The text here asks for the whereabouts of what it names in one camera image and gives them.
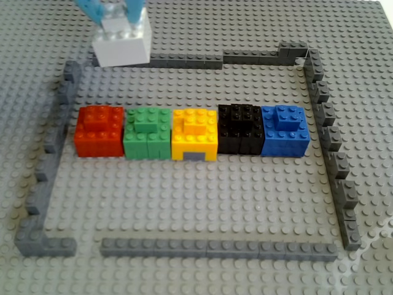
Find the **red lego brick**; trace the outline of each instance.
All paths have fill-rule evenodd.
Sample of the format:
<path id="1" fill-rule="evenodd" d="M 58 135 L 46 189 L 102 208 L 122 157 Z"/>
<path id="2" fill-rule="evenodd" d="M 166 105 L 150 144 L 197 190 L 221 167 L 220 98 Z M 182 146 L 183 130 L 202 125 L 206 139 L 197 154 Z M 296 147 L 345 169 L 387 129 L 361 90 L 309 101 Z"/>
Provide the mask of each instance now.
<path id="1" fill-rule="evenodd" d="M 110 106 L 87 106 L 84 126 L 86 131 L 107 131 L 109 129 Z"/>
<path id="2" fill-rule="evenodd" d="M 79 110 L 74 143 L 79 157 L 122 157 L 121 107 L 88 106 Z"/>

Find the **light blue lego piece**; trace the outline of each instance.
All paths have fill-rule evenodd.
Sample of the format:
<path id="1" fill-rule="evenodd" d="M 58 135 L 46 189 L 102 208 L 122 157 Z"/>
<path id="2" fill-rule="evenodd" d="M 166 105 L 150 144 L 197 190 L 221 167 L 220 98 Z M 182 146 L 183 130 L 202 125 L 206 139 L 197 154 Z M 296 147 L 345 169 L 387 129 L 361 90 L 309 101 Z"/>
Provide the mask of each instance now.
<path id="1" fill-rule="evenodd" d="M 139 23 L 145 0 L 125 0 L 127 5 L 127 19 L 130 23 Z"/>
<path id="2" fill-rule="evenodd" d="M 296 108 L 299 125 L 296 131 L 282 131 L 276 129 L 275 120 L 278 119 L 276 107 L 262 106 L 263 129 L 265 142 L 262 156 L 265 157 L 303 157 L 307 150 L 310 137 L 303 108 Z"/>
<path id="3" fill-rule="evenodd" d="M 302 108 L 297 106 L 276 106 L 273 114 L 274 127 L 277 131 L 297 131 L 301 123 Z"/>
<path id="4" fill-rule="evenodd" d="M 74 2 L 93 22 L 101 26 L 105 9 L 100 0 L 74 0 Z"/>

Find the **gray lego baseplate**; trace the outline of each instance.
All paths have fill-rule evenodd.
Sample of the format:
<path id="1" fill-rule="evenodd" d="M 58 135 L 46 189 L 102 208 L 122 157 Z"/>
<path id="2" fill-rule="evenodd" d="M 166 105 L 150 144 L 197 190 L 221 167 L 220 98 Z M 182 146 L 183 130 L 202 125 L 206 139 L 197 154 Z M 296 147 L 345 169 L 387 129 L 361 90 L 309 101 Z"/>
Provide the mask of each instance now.
<path id="1" fill-rule="evenodd" d="M 6 32 L 0 47 L 2 294 L 391 292 L 392 30 L 378 3 L 149 4 L 153 52 L 219 55 L 228 48 L 276 50 L 281 40 L 303 41 L 318 49 L 330 92 L 327 103 L 332 104 L 333 125 L 342 141 L 339 151 L 329 153 L 346 154 L 350 169 L 344 181 L 353 181 L 353 185 L 336 179 L 337 189 L 330 192 L 324 154 L 332 163 L 344 160 L 322 152 L 325 143 L 318 140 L 317 116 L 313 115 L 301 68 L 231 65 L 217 73 L 87 66 L 40 234 L 44 241 L 49 237 L 48 248 L 55 251 L 64 246 L 72 249 L 69 238 L 75 238 L 78 248 L 73 258 L 23 258 L 14 246 L 14 236 L 26 216 L 24 203 L 34 185 L 34 169 L 43 146 L 47 153 L 55 153 L 56 145 L 51 145 L 50 139 L 45 140 L 46 145 L 43 142 L 45 134 L 51 135 L 51 140 L 56 138 L 50 119 L 55 82 L 62 76 L 66 60 L 87 58 L 94 26 L 71 1 L 13 1 L 3 5 L 0 16 Z M 326 103 L 324 89 L 321 85 L 318 95 L 322 98 L 315 98 L 317 103 Z M 305 107 L 312 139 L 306 156 L 220 155 L 216 163 L 76 158 L 72 134 L 77 110 L 85 104 L 216 108 L 222 102 Z M 318 122 L 332 122 L 332 108 L 317 107 Z M 329 175 L 342 177 L 344 170 Z M 45 174 L 37 172 L 45 181 Z M 335 195 L 345 196 L 339 202 L 342 212 L 336 208 L 337 214 Z M 356 198 L 359 204 L 353 210 Z M 340 230 L 352 242 L 357 237 L 354 216 L 362 246 L 356 252 L 345 252 Z M 338 226 L 340 218 L 345 227 Z M 217 258 L 104 259 L 99 252 L 103 238 L 252 243 L 255 236 L 287 247 L 265 245 L 263 249 L 285 249 L 294 255 L 299 250 L 310 253 L 307 243 L 334 243 L 338 259 L 327 264 Z M 298 249 L 300 243 L 306 246 Z M 314 251 L 323 256 L 326 250 L 317 246 Z"/>

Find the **white lego block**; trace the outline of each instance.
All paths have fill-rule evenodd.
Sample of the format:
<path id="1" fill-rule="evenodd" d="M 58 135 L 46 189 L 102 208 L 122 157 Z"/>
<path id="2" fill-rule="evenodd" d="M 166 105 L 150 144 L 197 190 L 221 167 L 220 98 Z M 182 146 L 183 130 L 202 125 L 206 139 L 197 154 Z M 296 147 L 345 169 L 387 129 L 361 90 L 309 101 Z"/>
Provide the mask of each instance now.
<path id="1" fill-rule="evenodd" d="M 107 33 L 117 33 L 131 29 L 123 4 L 105 5 L 105 14 L 101 20 L 101 24 Z"/>
<path id="2" fill-rule="evenodd" d="M 100 28 L 92 44 L 100 66 L 127 66 L 150 62 L 151 41 L 152 30 L 146 8 L 143 8 L 138 27 L 131 26 L 117 33 Z"/>

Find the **yellow lego brick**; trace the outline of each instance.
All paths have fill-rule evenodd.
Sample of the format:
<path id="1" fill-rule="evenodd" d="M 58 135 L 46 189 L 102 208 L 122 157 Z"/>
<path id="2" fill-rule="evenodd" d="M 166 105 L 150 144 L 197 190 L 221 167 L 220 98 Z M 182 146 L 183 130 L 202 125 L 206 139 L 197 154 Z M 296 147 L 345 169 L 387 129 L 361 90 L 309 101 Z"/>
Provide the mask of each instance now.
<path id="1" fill-rule="evenodd" d="M 203 134 L 201 122 L 194 121 L 189 124 L 185 132 L 186 118 L 190 115 L 198 118 L 198 111 L 195 109 L 175 110 L 173 112 L 173 133 L 172 133 L 172 160 L 183 160 L 185 152 L 204 152 L 206 161 L 217 160 L 218 132 L 217 132 L 217 111 L 207 111 L 205 109 L 200 114 L 205 113 L 205 130 Z"/>
<path id="2" fill-rule="evenodd" d="M 184 133 L 191 135 L 204 135 L 207 124 L 206 109 L 186 109 L 184 111 Z"/>

